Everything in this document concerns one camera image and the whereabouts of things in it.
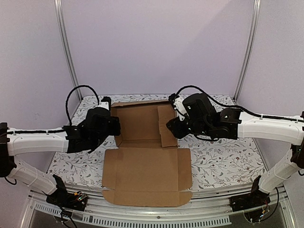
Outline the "brown cardboard box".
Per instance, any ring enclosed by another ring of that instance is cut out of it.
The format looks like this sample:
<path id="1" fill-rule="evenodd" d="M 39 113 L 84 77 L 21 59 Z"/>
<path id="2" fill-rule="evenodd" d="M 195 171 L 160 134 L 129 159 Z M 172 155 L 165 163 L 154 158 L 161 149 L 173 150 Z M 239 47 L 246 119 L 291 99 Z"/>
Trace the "brown cardboard box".
<path id="1" fill-rule="evenodd" d="M 179 148 L 166 124 L 176 114 L 166 100 L 118 102 L 111 108 L 121 133 L 106 150 L 103 197 L 136 207 L 178 207 L 192 198 L 190 149 Z"/>

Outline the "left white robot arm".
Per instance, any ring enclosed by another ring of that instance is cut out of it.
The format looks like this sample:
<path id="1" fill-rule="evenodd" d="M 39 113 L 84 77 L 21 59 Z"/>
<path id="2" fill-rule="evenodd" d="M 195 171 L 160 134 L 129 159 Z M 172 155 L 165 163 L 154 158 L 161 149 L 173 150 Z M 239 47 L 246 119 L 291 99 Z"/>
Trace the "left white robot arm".
<path id="1" fill-rule="evenodd" d="M 48 175 L 17 155 L 36 152 L 92 153 L 108 136 L 119 136 L 119 118 L 102 107 L 90 109 L 78 125 L 65 125 L 50 130 L 18 130 L 0 124 L 0 176 L 12 178 L 36 188 L 60 206 L 67 206 L 71 197 L 60 177 Z"/>

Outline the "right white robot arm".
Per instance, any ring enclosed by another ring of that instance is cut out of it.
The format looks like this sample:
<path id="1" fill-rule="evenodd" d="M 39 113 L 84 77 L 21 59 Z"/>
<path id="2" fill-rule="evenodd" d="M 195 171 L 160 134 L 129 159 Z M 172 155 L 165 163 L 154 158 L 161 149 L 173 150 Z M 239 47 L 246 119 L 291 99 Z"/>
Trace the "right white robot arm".
<path id="1" fill-rule="evenodd" d="M 216 111 L 215 100 L 205 93 L 182 98 L 168 98 L 177 116 L 166 127 L 177 139 L 191 134 L 215 142 L 220 139 L 258 138 L 290 143 L 286 155 L 265 174 L 256 178 L 251 193 L 246 195 L 249 207 L 256 207 L 277 185 L 304 168 L 304 118 L 255 114 L 238 105 L 222 105 Z"/>

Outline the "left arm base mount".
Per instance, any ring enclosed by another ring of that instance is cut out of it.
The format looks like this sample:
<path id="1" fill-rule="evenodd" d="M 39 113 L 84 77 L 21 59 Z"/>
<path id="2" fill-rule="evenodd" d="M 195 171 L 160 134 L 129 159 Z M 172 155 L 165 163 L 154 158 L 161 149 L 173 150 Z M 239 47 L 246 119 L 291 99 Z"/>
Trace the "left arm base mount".
<path id="1" fill-rule="evenodd" d="M 81 191 L 70 193 L 65 187 L 57 187 L 53 193 L 47 194 L 46 199 L 47 203 L 77 211 L 85 211 L 87 200 L 88 195 L 86 193 Z"/>

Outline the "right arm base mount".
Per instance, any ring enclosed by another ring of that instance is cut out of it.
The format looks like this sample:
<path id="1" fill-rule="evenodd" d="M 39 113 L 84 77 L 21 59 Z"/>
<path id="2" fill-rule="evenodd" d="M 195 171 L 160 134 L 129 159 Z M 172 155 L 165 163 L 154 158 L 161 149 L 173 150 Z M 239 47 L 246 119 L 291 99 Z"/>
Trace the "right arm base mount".
<path id="1" fill-rule="evenodd" d="M 233 212 L 259 207 L 257 210 L 244 213 L 245 219 L 251 223 L 257 223 L 262 220 L 269 203 L 269 193 L 263 193 L 260 190 L 254 190 L 248 194 L 232 196 L 229 198 L 229 205 Z"/>

